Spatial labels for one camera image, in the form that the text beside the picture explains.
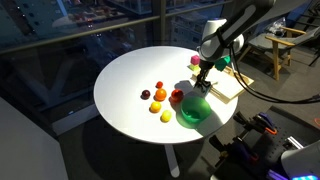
wooden chair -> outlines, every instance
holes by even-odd
[[[248,47],[241,54],[238,62],[240,62],[248,52],[257,53],[261,55],[261,58],[264,58],[274,64],[274,78],[278,81],[279,71],[282,65],[291,64],[290,50],[295,46],[317,38],[320,34],[320,27],[309,32],[287,27],[282,28],[286,30],[287,37],[277,38],[272,34],[260,34],[248,42]],[[293,34],[299,34],[299,36],[294,38],[292,37]],[[265,54],[266,52],[272,53],[272,58],[267,56]]]

